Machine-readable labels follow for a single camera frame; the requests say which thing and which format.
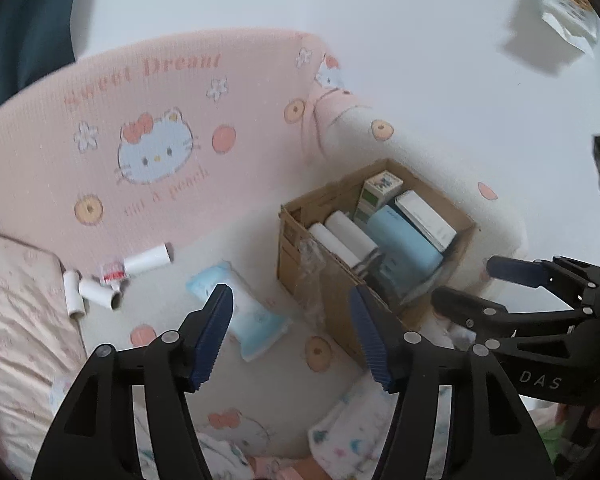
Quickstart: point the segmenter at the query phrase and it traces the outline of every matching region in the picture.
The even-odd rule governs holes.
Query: bed sheet
[[[20,478],[53,420],[52,385],[84,361],[58,259],[0,237],[0,457]]]

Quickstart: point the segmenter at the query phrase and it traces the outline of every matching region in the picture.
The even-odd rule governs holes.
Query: paper tube
[[[342,211],[329,216],[324,226],[360,260],[365,261],[378,253],[378,245]]]
[[[84,316],[84,300],[78,292],[80,275],[75,270],[67,270],[62,275],[64,281],[64,300],[69,317],[77,319]]]
[[[98,282],[83,278],[78,285],[80,295],[93,303],[116,310],[120,306],[122,296],[120,293],[113,290],[110,286],[102,286]]]
[[[324,245],[327,250],[339,257],[351,269],[360,264],[360,258],[347,249],[346,245],[338,240],[336,236],[324,225],[320,223],[314,224],[309,227],[309,232],[315,237],[316,240]]]
[[[136,254],[136,256],[129,256],[124,261],[125,271],[129,276],[137,276],[148,270],[157,269],[170,263],[171,257],[164,244],[149,249],[144,253]]]

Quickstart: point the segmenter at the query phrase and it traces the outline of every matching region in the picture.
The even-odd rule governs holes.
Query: white box
[[[384,207],[389,200],[400,193],[402,180],[389,171],[383,171],[365,180],[358,208],[365,211],[378,211]]]
[[[395,205],[441,253],[449,247],[456,231],[413,190],[395,199]]]

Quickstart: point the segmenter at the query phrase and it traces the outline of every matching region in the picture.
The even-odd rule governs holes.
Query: white wall
[[[539,19],[539,0],[75,0],[78,57],[164,34],[221,27],[321,35],[350,89],[413,134],[470,156],[526,219],[530,258],[600,265],[596,59]],[[553,308],[508,286],[514,310]]]

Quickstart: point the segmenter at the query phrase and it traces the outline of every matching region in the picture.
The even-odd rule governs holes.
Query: hello kitty face
[[[134,184],[156,182],[178,171],[191,155],[194,138],[177,108],[155,119],[148,113],[122,126],[118,164]]]
[[[269,433],[253,420],[232,408],[223,413],[210,413],[202,433],[216,440],[225,440],[250,456],[264,455],[269,447]]]
[[[338,60],[333,56],[324,55],[318,73],[315,75],[315,80],[320,83],[323,88],[343,88],[342,74]]]

